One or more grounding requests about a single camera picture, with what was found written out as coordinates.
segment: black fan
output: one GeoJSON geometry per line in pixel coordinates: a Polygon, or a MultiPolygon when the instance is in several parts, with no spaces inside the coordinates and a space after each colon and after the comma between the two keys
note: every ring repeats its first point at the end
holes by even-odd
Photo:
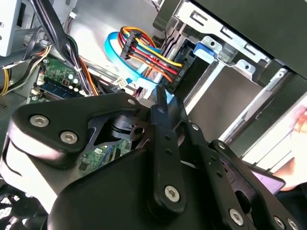
{"type": "Polygon", "coordinates": [[[10,204],[0,203],[0,213],[10,207],[11,212],[7,217],[0,219],[0,230],[45,230],[47,212],[39,201],[33,197],[26,197],[22,191],[5,184],[0,188],[0,200],[7,198],[10,204]]]}

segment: wire bundle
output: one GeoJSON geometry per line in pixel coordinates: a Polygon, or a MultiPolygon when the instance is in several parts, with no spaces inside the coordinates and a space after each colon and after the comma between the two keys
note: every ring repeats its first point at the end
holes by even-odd
{"type": "Polygon", "coordinates": [[[136,38],[138,45],[137,47],[132,47],[133,50],[129,54],[129,57],[148,65],[149,69],[145,75],[148,75],[153,69],[161,73],[166,79],[172,82],[174,75],[178,74],[182,64],[173,62],[160,55],[157,52],[155,43],[149,37],[149,35],[137,27],[126,26],[120,29],[120,32],[118,33],[118,43],[121,48],[124,48],[124,45],[130,35],[130,31],[139,32],[142,36],[140,39],[136,38]]]}
{"type": "Polygon", "coordinates": [[[3,87],[1,88],[0,96],[3,96],[6,93],[9,87],[9,83],[10,83],[9,71],[7,69],[4,69],[4,83],[3,87]]]}
{"type": "Polygon", "coordinates": [[[31,77],[32,73],[34,72],[34,70],[36,69],[36,67],[38,67],[38,65],[48,56],[50,51],[51,51],[51,46],[48,46],[45,49],[45,51],[39,57],[32,59],[32,61],[30,62],[25,74],[16,83],[9,86],[7,88],[7,90],[5,92],[3,92],[3,94],[1,94],[1,95],[5,96],[8,93],[10,93],[14,90],[17,90],[20,87],[24,86],[26,84],[26,82],[30,79],[30,77],[31,77]]]}
{"type": "Polygon", "coordinates": [[[49,1],[30,0],[35,14],[46,35],[64,58],[79,75],[83,91],[87,95],[100,95],[109,92],[109,88],[100,81],[95,81],[84,61],[79,57],[78,46],[74,39],[66,34],[49,1]]]}

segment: bolt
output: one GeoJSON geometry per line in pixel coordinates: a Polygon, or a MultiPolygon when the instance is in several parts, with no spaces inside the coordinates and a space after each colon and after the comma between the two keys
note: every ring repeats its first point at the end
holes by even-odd
{"type": "Polygon", "coordinates": [[[293,222],[293,220],[288,219],[288,223],[290,224],[293,230],[298,230],[298,226],[293,222]]]}
{"type": "Polygon", "coordinates": [[[196,124],[193,124],[192,127],[193,127],[193,129],[195,129],[195,130],[199,130],[199,129],[200,129],[200,128],[198,128],[198,126],[197,126],[196,124]]]}
{"type": "Polygon", "coordinates": [[[161,107],[158,107],[158,111],[160,112],[160,113],[164,113],[164,109],[163,108],[161,108],[161,107]]]}
{"type": "Polygon", "coordinates": [[[135,105],[135,102],[134,102],[134,100],[132,100],[132,99],[128,99],[128,102],[129,102],[130,104],[132,104],[132,105],[135,105]]]}
{"type": "Polygon", "coordinates": [[[221,142],[219,142],[219,147],[220,147],[221,149],[225,149],[225,146],[224,146],[221,142]]]}
{"type": "Polygon", "coordinates": [[[78,141],[78,136],[70,131],[65,131],[61,133],[61,140],[66,144],[74,144],[78,141]]]}
{"type": "Polygon", "coordinates": [[[278,217],[274,217],[274,220],[276,221],[278,226],[281,227],[281,229],[285,229],[283,222],[278,217]]]}
{"type": "Polygon", "coordinates": [[[229,214],[231,219],[239,226],[243,226],[244,224],[244,220],[243,217],[241,216],[241,214],[235,210],[235,209],[231,209],[229,210],[229,214]]]}
{"type": "Polygon", "coordinates": [[[178,190],[175,187],[173,187],[171,185],[168,185],[168,186],[165,187],[164,192],[165,192],[166,197],[170,201],[172,201],[174,203],[177,203],[179,201],[180,194],[179,194],[178,190]]]}
{"type": "Polygon", "coordinates": [[[36,127],[43,128],[49,125],[49,120],[45,116],[34,115],[30,118],[30,123],[36,127]]]}

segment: blue plastic tab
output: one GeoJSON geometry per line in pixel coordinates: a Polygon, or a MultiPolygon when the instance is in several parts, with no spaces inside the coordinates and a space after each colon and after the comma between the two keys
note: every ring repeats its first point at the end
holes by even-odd
{"type": "Polygon", "coordinates": [[[196,44],[193,54],[208,62],[209,64],[214,62],[214,51],[200,42],[196,44]]]}

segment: motherboard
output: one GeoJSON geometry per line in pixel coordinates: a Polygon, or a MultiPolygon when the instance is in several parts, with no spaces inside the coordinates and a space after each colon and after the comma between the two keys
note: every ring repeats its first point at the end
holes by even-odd
{"type": "MultiPolygon", "coordinates": [[[[83,97],[80,80],[76,71],[62,60],[48,57],[44,59],[39,70],[27,104],[48,103],[55,100],[65,100],[83,97]]],[[[92,151],[80,156],[79,172],[85,176],[98,168],[112,162],[118,157],[128,153],[131,141],[122,139],[112,146],[97,146],[92,151]]]]}

